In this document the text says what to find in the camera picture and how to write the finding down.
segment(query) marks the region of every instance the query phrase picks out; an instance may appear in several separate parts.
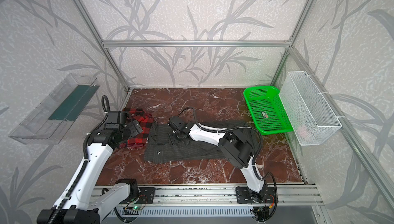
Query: marble surface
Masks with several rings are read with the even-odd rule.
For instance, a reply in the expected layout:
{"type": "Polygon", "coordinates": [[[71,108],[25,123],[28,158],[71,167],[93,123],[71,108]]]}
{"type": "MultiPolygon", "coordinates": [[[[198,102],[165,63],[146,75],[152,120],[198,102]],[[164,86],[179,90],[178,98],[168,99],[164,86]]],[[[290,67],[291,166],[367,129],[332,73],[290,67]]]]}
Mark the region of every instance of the marble surface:
{"type": "MultiPolygon", "coordinates": [[[[158,123],[167,123],[187,106],[197,109],[200,122],[238,119],[252,121],[243,88],[134,89],[126,108],[144,108],[158,123]]],[[[185,111],[185,120],[192,112],[185,111]]],[[[277,182],[302,182],[283,134],[263,136],[263,149],[256,160],[261,174],[272,172],[277,182]]],[[[245,183],[241,171],[225,159],[172,161],[153,164],[143,160],[143,148],[116,149],[106,162],[98,185],[112,185],[121,178],[139,184],[245,183]]]]}

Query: clear plastic shelf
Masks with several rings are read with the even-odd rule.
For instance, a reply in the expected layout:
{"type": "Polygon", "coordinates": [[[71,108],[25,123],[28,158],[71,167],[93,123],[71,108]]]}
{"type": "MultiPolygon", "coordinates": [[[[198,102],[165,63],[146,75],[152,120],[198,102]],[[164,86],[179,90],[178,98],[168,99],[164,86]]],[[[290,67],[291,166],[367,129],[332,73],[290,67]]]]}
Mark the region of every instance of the clear plastic shelf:
{"type": "Polygon", "coordinates": [[[10,134],[23,144],[58,144],[99,86],[69,74],[10,134]]]}

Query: metal rail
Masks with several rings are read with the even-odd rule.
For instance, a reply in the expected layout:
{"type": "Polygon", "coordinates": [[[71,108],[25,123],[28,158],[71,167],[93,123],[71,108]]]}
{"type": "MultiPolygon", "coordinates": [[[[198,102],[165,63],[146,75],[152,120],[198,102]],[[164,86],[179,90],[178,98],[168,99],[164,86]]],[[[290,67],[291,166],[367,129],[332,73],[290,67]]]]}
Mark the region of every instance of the metal rail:
{"type": "Polygon", "coordinates": [[[288,41],[103,41],[114,47],[288,47],[288,41]]]}
{"type": "MultiPolygon", "coordinates": [[[[181,185],[139,185],[156,187],[151,206],[261,206],[261,204],[238,204],[235,188],[246,184],[181,184],[181,185]]],[[[112,186],[96,186],[90,201],[101,196],[101,189],[112,186]]],[[[278,200],[281,206],[323,205],[315,185],[277,185],[278,200]]]]}

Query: red plaid shirt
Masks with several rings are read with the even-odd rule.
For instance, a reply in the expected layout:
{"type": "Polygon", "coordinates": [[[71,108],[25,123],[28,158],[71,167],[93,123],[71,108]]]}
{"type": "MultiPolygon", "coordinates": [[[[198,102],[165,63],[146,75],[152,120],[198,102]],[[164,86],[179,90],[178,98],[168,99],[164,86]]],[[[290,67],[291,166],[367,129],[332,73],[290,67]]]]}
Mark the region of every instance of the red plaid shirt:
{"type": "Polygon", "coordinates": [[[128,111],[133,119],[136,119],[142,128],[142,133],[137,134],[134,138],[127,140],[126,144],[121,144],[120,147],[142,147],[148,140],[148,134],[154,118],[152,114],[145,112],[142,108],[125,108],[123,111],[128,111]]]}

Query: wall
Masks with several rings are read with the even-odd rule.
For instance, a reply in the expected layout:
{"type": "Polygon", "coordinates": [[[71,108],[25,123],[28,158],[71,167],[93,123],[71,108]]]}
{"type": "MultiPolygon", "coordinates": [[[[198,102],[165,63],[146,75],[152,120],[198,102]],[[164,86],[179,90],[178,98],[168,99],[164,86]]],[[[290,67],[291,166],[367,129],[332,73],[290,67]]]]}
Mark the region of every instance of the wall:
{"type": "MultiPolygon", "coordinates": [[[[286,40],[306,0],[83,2],[105,40],[286,40]]],[[[111,52],[131,86],[239,87],[268,83],[265,79],[274,75],[284,49],[118,48],[111,52]]]]}
{"type": "Polygon", "coordinates": [[[393,16],[393,0],[318,0],[296,44],[392,180],[393,16]]]}
{"type": "MultiPolygon", "coordinates": [[[[295,46],[394,179],[392,1],[317,0],[295,46]]],[[[394,213],[340,132],[320,146],[300,147],[293,133],[288,136],[334,223],[394,223],[394,213]]]]}
{"type": "Polygon", "coordinates": [[[85,133],[126,92],[71,0],[0,0],[0,223],[35,223],[51,208],[83,156],[85,133]],[[23,145],[8,134],[69,73],[101,85],[58,145],[23,145]]]}

